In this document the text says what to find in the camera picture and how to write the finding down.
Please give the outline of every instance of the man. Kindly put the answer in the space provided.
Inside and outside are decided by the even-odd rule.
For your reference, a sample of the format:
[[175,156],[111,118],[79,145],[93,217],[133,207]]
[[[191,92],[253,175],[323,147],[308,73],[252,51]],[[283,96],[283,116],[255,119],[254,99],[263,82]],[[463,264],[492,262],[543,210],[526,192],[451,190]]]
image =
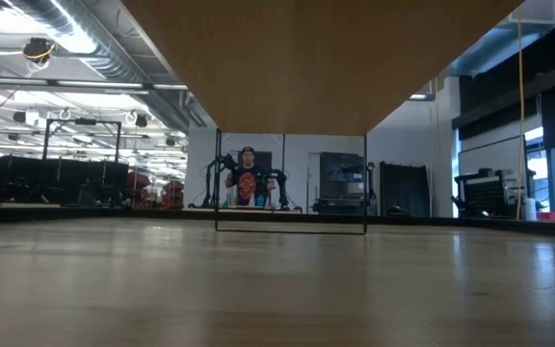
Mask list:
[[254,148],[243,147],[241,149],[241,158],[243,163],[239,166],[239,170],[234,174],[228,173],[226,176],[226,188],[233,185],[237,186],[237,205],[248,206],[253,197],[252,205],[263,207],[266,202],[268,190],[274,188],[274,180],[270,179],[265,186],[259,184],[257,179],[264,175],[264,171],[254,165]]

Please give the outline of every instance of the metal frame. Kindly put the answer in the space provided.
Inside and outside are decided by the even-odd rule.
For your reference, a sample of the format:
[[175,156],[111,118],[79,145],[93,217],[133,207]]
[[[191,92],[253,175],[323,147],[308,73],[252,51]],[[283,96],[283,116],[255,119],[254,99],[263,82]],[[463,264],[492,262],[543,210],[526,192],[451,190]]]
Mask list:
[[[363,135],[363,166],[367,165],[367,135]],[[215,159],[217,160],[222,153],[222,130],[218,128],[216,130],[216,155]],[[285,153],[286,153],[286,134],[282,135],[282,143],[281,143],[281,157],[282,157],[282,171],[284,170],[284,163],[285,163]],[[280,234],[311,234],[311,235],[354,235],[354,236],[364,236],[367,235],[367,205],[369,203],[369,194],[368,194],[368,181],[367,181],[367,174],[364,175],[363,178],[363,215],[362,215],[362,225],[363,225],[363,233],[355,233],[355,232],[327,232],[327,231],[278,231],[278,230],[245,230],[245,229],[220,229],[220,177],[219,177],[219,165],[214,167],[214,181],[213,181],[213,189],[214,189],[214,199],[212,199],[213,203],[213,214],[214,214],[214,229],[220,232],[264,232],[264,233],[280,233]]]
[[87,120],[90,123],[83,122],[83,120],[53,120],[49,119],[46,120],[46,130],[44,131],[44,150],[42,151],[42,160],[46,160],[48,157],[48,139],[50,139],[50,124],[54,122],[59,122],[62,124],[66,124],[69,122],[74,122],[80,125],[96,125],[97,123],[101,124],[114,124],[117,126],[117,141],[115,144],[115,163],[119,162],[119,143],[121,140],[121,122],[114,121],[114,120]]

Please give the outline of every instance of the wooden floor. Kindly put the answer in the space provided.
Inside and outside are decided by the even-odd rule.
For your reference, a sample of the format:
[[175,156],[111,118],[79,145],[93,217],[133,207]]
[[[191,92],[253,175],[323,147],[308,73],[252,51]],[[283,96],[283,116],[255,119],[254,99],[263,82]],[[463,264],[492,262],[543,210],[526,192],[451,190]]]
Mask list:
[[555,238],[0,225],[0,346],[555,346]]

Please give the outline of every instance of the black t-shirt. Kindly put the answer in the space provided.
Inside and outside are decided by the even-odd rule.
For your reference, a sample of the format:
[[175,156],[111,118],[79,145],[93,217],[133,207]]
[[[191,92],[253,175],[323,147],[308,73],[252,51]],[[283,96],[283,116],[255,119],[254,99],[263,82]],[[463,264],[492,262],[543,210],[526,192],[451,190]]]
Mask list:
[[262,175],[263,170],[257,166],[251,168],[239,168],[232,176],[232,184],[237,185],[237,205],[247,206],[250,199],[254,196],[254,200],[264,195],[262,189],[259,189],[257,179]]

